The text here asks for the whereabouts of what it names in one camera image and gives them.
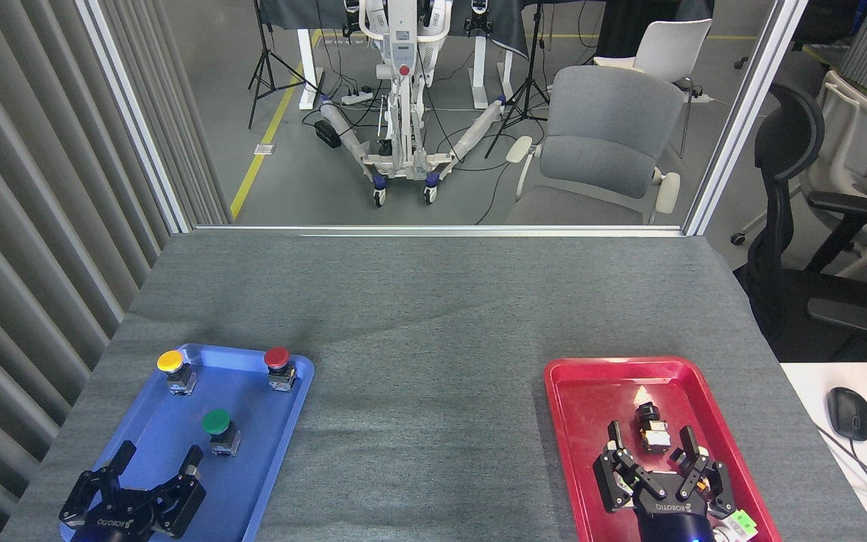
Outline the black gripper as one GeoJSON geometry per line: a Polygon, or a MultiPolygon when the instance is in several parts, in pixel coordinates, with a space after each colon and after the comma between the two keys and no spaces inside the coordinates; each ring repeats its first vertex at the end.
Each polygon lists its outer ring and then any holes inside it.
{"type": "Polygon", "coordinates": [[[76,528],[77,541],[148,541],[156,531],[185,535],[206,497],[197,474],[202,449],[190,446],[178,474],[156,491],[120,489],[118,477],[134,454],[134,443],[124,440],[105,466],[80,474],[59,512],[63,525],[76,528]],[[93,507],[96,495],[101,500],[93,507]]]}
{"type": "Polygon", "coordinates": [[[607,426],[609,440],[592,464],[604,509],[615,513],[632,501],[641,541],[713,541],[708,516],[723,520],[736,510],[732,478],[722,461],[702,449],[694,429],[679,431],[681,447],[671,454],[677,467],[670,493],[644,470],[622,440],[618,421],[607,426]]]}

